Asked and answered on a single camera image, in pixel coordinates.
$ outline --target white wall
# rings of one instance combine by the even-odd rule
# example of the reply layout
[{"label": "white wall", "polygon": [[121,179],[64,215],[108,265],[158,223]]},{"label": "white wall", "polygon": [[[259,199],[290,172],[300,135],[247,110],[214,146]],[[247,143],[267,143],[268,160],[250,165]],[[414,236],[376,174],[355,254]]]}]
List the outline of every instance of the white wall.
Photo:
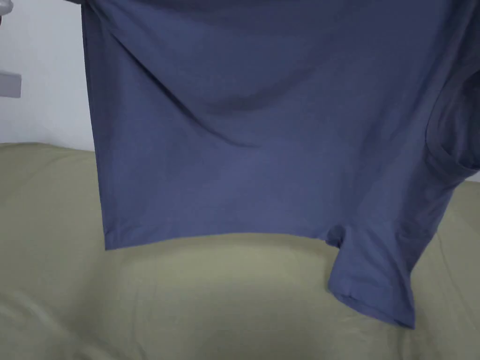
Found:
[{"label": "white wall", "polygon": [[0,26],[0,69],[22,75],[22,97],[0,97],[0,143],[93,150],[80,6],[63,0],[14,4]]}]

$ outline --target light switch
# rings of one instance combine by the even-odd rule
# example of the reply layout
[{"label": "light switch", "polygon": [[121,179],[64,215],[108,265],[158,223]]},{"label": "light switch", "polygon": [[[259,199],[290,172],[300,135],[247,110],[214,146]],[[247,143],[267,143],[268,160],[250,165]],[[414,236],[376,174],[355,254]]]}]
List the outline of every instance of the light switch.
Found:
[{"label": "light switch", "polygon": [[22,93],[22,76],[13,72],[0,70],[0,96],[20,97]]}]

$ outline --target blue t-shirt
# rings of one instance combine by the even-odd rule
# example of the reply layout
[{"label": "blue t-shirt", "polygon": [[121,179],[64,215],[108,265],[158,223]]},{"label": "blue t-shirt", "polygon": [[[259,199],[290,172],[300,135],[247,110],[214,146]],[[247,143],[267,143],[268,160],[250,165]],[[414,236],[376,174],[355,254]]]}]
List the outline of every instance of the blue t-shirt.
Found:
[{"label": "blue t-shirt", "polygon": [[480,168],[477,0],[86,0],[107,249],[284,233],[346,305],[415,323],[410,273]]}]

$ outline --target bed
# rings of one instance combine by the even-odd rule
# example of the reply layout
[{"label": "bed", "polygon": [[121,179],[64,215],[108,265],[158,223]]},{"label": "bed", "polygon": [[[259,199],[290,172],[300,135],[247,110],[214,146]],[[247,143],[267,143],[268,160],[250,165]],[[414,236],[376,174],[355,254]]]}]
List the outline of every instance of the bed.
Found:
[{"label": "bed", "polygon": [[0,145],[0,358],[480,359],[480,184],[413,273],[417,327],[326,289],[336,249],[233,234],[104,251],[95,156]]}]

